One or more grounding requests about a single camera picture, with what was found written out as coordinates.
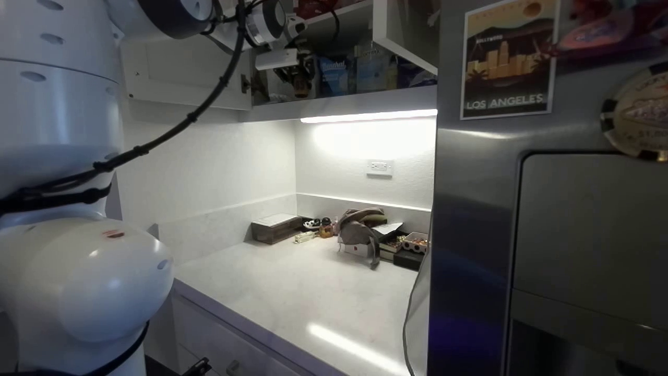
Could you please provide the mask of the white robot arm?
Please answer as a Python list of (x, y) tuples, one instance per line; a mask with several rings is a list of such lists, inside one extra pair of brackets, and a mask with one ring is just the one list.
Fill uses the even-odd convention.
[(126, 53), (206, 37), (238, 62), (285, 30), (281, 0), (0, 0), (0, 304), (16, 341), (5, 376), (146, 376), (174, 254), (106, 212), (114, 172), (195, 125), (233, 73), (127, 149), (139, 79)]

